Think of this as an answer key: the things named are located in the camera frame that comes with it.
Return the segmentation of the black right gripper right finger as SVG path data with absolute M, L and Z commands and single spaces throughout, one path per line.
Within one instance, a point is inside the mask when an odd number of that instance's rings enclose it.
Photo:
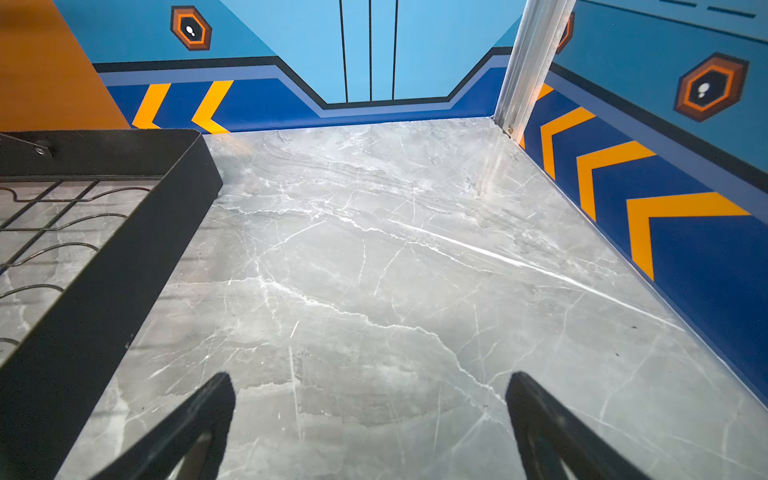
M 646 479 L 523 371 L 505 394 L 521 463 L 529 479 Z

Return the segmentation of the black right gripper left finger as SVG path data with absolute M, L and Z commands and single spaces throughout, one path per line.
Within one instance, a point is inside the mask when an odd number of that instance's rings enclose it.
M 96 479 L 215 479 L 236 405 L 229 374 L 219 372 Z

